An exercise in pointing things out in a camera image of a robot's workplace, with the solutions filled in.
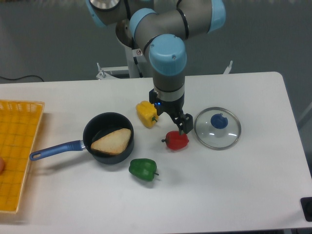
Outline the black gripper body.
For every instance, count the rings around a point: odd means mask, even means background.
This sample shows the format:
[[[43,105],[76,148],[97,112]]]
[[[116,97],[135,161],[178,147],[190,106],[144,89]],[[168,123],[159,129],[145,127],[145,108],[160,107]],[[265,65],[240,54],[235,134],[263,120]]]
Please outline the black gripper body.
[[[164,101],[157,97],[157,93],[154,89],[149,92],[149,102],[156,108],[157,115],[167,113],[171,117],[179,117],[183,113],[184,95],[174,101]]]

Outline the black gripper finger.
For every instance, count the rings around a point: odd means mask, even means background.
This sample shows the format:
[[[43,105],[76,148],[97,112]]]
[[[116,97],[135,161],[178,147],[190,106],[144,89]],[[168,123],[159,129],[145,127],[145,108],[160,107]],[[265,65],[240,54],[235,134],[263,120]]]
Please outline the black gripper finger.
[[[170,115],[170,118],[172,119],[173,123],[178,127],[178,132],[180,135],[184,134],[184,123],[181,120],[180,117],[174,117],[173,115]]]
[[[186,113],[180,115],[180,131],[188,134],[194,128],[193,116]]]

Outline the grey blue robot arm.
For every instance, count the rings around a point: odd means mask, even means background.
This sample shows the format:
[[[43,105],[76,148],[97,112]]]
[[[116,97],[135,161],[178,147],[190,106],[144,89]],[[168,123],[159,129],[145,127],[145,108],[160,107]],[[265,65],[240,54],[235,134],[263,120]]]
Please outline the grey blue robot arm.
[[[184,41],[221,28],[226,9],[221,0],[179,0],[174,10],[157,13],[152,0],[88,0],[96,23],[128,20],[130,39],[149,63],[153,89],[149,102],[157,115],[167,113],[180,133],[193,129],[193,117],[182,110],[187,53]]]

